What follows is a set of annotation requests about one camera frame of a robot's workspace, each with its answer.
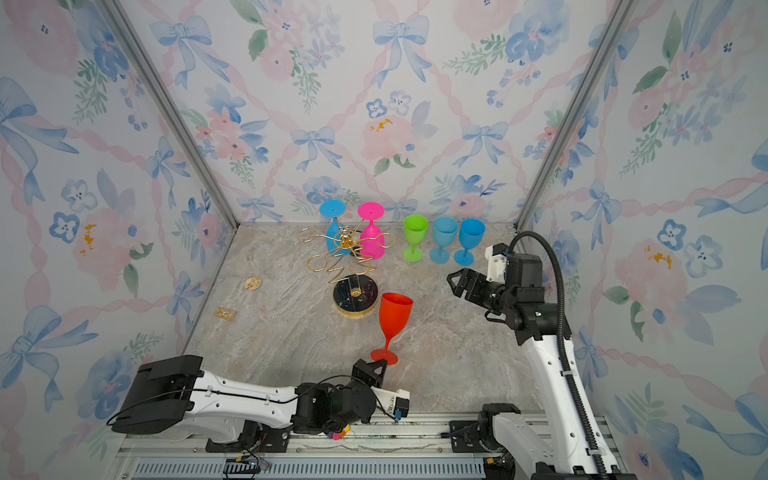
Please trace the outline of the teal wine glass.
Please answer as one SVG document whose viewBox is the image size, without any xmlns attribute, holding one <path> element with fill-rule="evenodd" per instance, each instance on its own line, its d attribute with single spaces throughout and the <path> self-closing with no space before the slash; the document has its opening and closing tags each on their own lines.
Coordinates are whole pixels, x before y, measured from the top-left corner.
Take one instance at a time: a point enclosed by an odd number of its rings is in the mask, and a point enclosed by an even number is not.
<svg viewBox="0 0 768 480">
<path fill-rule="evenodd" d="M 430 259 L 436 264 L 445 264 L 450 255 L 447 248 L 458 233 L 458 222 L 450 217 L 440 217 L 433 223 L 433 240 L 436 247 L 430 251 Z"/>
</svg>

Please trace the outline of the red wine glass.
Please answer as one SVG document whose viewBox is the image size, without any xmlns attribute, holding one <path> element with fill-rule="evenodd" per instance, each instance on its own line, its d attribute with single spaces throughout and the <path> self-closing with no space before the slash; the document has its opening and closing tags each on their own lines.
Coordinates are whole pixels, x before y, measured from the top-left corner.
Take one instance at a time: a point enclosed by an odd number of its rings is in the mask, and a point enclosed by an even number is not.
<svg viewBox="0 0 768 480">
<path fill-rule="evenodd" d="M 392 340 L 408 324 L 414 302 L 411 298 L 398 293 L 384 293 L 379 310 L 379 323 L 385 336 L 385 347 L 371 352 L 373 361 L 385 360 L 388 365 L 398 363 L 397 355 L 391 350 Z"/>
</svg>

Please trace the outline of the green wine glass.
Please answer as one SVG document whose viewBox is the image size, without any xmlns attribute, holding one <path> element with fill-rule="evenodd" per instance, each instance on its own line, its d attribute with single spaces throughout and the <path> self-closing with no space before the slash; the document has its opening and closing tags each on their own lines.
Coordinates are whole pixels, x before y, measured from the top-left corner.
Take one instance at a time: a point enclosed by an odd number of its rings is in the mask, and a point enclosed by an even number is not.
<svg viewBox="0 0 768 480">
<path fill-rule="evenodd" d="M 408 247 L 403 251 L 405 260 L 415 263 L 421 260 L 423 256 L 419 245 L 427 236 L 429 222 L 426 217 L 419 214 L 409 215 L 404 220 L 404 238 Z"/>
</svg>

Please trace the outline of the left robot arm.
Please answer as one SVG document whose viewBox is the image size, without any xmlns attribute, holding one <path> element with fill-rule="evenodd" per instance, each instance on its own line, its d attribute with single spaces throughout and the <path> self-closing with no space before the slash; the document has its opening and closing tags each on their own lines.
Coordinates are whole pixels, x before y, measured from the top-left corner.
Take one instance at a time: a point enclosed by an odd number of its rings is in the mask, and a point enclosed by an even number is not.
<svg viewBox="0 0 768 480">
<path fill-rule="evenodd" d="M 287 387 L 228 380 L 201 365 L 201 357 L 182 355 L 141 366 L 108 426 L 128 435 L 179 428 L 230 443 L 249 422 L 299 434 L 340 433 L 369 423 L 377 411 L 400 420 L 410 406 L 407 391 L 383 389 L 383 361 L 358 360 L 342 385 L 332 376 Z"/>
</svg>

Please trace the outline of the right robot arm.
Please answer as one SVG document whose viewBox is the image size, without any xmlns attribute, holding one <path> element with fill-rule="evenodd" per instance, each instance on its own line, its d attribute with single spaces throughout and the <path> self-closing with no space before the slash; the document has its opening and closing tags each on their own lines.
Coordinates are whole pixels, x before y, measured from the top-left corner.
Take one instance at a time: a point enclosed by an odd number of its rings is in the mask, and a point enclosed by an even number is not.
<svg viewBox="0 0 768 480">
<path fill-rule="evenodd" d="M 543 440 L 514 407 L 486 405 L 478 433 L 489 450 L 503 449 L 530 479 L 629 479 L 600 432 L 577 367 L 571 330 L 560 307 L 545 300 L 542 261 L 530 254 L 487 250 L 485 273 L 463 268 L 447 277 L 454 296 L 484 309 L 515 333 L 544 405 Z"/>
</svg>

